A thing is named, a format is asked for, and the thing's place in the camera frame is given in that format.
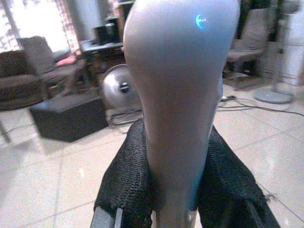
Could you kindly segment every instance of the pink cushion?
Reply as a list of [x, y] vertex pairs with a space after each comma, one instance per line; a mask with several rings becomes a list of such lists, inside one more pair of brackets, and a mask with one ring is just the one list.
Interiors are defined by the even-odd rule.
[[64, 59], [56, 62], [56, 66], [57, 67], [60, 67], [60, 66], [62, 67], [62, 66], [74, 64], [74, 63], [76, 63], [76, 61], [77, 61], [76, 56], [70, 55], [69, 57], [64, 58]]

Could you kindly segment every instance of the black mesh padding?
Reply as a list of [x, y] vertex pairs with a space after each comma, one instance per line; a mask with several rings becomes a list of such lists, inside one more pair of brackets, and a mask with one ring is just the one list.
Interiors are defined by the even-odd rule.
[[105, 172], [95, 208], [115, 216], [123, 209], [123, 227], [150, 228], [152, 224], [151, 178], [146, 157], [143, 120], [135, 122]]
[[[146, 157], [143, 119], [135, 122], [106, 171], [95, 202], [115, 216], [123, 209], [124, 228], [151, 227], [152, 189]], [[197, 204], [204, 228], [256, 228], [242, 216], [246, 203], [254, 205], [265, 228], [278, 228], [256, 181], [213, 127]]]

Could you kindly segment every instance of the black ottoman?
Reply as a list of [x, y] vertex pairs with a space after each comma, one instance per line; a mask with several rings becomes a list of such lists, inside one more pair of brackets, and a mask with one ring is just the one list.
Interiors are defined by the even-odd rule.
[[100, 97], [70, 95], [29, 108], [44, 138], [72, 142], [105, 128], [105, 107]]

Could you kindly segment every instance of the gray wall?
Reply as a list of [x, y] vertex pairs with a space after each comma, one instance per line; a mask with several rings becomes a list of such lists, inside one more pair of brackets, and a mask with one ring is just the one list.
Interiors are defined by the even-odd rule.
[[67, 1], [79, 40], [94, 39], [92, 28], [104, 24], [108, 15], [107, 0]]

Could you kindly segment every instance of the blue logo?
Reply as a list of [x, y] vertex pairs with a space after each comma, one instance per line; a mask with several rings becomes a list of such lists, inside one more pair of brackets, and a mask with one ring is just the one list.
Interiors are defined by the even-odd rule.
[[197, 26], [201, 30], [203, 30], [203, 29], [205, 29], [205, 21], [206, 20], [207, 20], [206, 18], [203, 18], [202, 15], [199, 14], [199, 15], [196, 16], [195, 22], [196, 22]]

